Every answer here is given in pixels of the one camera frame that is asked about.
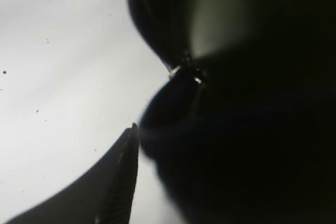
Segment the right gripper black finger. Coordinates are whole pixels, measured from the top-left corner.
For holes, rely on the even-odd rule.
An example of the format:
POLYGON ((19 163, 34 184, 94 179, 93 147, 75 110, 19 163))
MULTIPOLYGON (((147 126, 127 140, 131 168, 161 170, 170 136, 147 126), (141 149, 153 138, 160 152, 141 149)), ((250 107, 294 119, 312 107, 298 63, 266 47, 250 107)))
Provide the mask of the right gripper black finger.
POLYGON ((138 128, 123 131, 87 172, 8 223, 129 223, 139 164, 138 128))

